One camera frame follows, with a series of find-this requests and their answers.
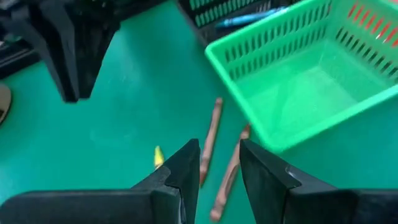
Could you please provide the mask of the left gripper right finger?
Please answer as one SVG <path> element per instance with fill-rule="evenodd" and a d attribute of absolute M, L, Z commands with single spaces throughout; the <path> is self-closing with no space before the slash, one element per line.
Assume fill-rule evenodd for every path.
<path fill-rule="evenodd" d="M 339 189 L 251 140 L 239 159 L 257 224 L 398 224 L 398 189 Z"/>

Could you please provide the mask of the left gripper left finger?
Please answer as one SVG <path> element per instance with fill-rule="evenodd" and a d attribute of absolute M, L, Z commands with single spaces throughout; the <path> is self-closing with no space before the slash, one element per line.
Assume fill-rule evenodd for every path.
<path fill-rule="evenodd" d="M 199 168 L 191 139 L 130 189 L 18 194 L 0 205 L 0 224 L 194 224 Z"/>

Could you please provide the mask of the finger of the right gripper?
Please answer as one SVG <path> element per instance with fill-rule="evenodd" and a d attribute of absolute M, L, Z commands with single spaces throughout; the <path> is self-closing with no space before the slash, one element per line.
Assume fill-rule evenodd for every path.
<path fill-rule="evenodd" d="M 30 5 L 32 25 L 43 40 L 39 54 L 44 60 L 62 99 L 65 102 L 77 102 L 78 94 L 75 93 L 69 76 L 60 33 L 47 15 L 50 12 L 49 3 L 55 3 L 55 1 L 34 0 L 34 3 Z"/>
<path fill-rule="evenodd" d="M 120 20 L 109 0 L 73 0 L 67 12 L 72 22 L 68 74 L 76 98 L 89 98 Z"/>

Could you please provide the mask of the yellow crayon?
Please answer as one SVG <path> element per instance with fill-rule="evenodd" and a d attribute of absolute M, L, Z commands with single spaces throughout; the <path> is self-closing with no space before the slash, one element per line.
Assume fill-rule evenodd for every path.
<path fill-rule="evenodd" d="M 155 169 L 158 169 L 160 166 L 163 165 L 165 159 L 163 152 L 160 148 L 160 146 L 156 146 L 154 149 L 154 167 Z"/>

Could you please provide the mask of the brown crayon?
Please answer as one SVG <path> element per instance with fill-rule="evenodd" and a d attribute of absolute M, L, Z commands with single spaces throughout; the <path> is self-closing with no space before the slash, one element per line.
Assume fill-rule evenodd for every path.
<path fill-rule="evenodd" d="M 243 139 L 249 139 L 250 132 L 251 132 L 251 127 L 249 124 L 247 124 L 244 127 L 243 131 L 241 132 L 237 145 L 234 148 L 233 155 L 231 156 L 231 159 L 227 166 L 227 170 L 224 174 L 222 183 L 216 195 L 213 208 L 210 211 L 210 219 L 214 222 L 218 222 L 221 220 L 225 205 L 228 201 L 231 187 L 233 186 L 236 174 L 240 167 L 240 160 L 239 160 L 240 141 Z"/>
<path fill-rule="evenodd" d="M 200 187 L 204 184 L 207 173 L 208 173 L 211 157 L 213 154 L 213 146 L 215 143 L 216 134 L 218 131 L 218 125 L 219 125 L 220 118 L 221 118 L 222 106 L 223 106 L 223 99 L 221 97 L 219 97 L 215 101 L 215 106 L 214 106 L 213 112 L 212 112 L 210 127 L 208 130 L 208 134 L 206 135 L 206 138 L 205 138 L 205 145 L 204 145 L 203 153 L 201 155 Z"/>

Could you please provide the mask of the blue crayon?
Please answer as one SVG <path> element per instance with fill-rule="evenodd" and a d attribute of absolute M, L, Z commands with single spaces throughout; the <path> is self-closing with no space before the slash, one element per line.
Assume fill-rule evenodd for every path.
<path fill-rule="evenodd" d="M 265 12 L 257 12 L 254 14 L 246 14 L 243 16 L 233 17 L 229 19 L 225 19 L 215 25 L 216 29 L 226 29 L 229 27 L 238 27 L 238 26 L 245 26 L 251 24 L 253 22 L 260 21 L 266 17 L 269 17 L 277 12 L 285 12 L 287 7 L 277 7 L 272 8 Z"/>

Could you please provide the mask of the green table mat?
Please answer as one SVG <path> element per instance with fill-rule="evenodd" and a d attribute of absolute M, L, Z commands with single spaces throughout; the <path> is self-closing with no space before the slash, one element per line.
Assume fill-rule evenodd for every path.
<path fill-rule="evenodd" d="M 123 189 L 198 138 L 224 100 L 196 224 L 210 220 L 217 191 L 246 125 L 173 1 L 121 24 L 90 99 L 66 104 L 44 63 L 0 80 L 12 106 L 0 125 L 0 204 L 31 190 Z M 282 156 L 336 187 L 398 188 L 398 98 L 329 129 Z"/>

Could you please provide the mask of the white shade wooden base lamp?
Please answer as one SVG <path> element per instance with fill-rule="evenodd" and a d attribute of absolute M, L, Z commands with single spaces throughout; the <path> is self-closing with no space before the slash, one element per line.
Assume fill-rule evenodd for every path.
<path fill-rule="evenodd" d="M 11 103 L 11 90 L 7 85 L 0 83 L 0 124 L 5 120 Z"/>

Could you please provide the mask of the black plastic basket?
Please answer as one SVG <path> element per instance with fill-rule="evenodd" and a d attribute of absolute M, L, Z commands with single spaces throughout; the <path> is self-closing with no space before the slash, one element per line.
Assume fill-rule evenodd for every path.
<path fill-rule="evenodd" d="M 246 14 L 290 6 L 302 0 L 176 0 L 184 18 L 202 46 L 218 40 L 239 27 L 217 28 L 217 23 Z"/>

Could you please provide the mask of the green plastic basket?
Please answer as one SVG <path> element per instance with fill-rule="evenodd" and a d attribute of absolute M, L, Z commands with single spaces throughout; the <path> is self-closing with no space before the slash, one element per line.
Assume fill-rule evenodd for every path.
<path fill-rule="evenodd" d="M 337 29 L 334 1 L 302 0 L 205 50 L 272 152 L 398 96 L 398 48 Z"/>

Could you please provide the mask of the black aluminium table frame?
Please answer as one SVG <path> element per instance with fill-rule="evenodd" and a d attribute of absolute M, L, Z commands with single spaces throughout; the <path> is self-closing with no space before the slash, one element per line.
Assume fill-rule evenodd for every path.
<path fill-rule="evenodd" d="M 39 61 L 38 53 L 22 37 L 0 29 L 0 80 Z"/>

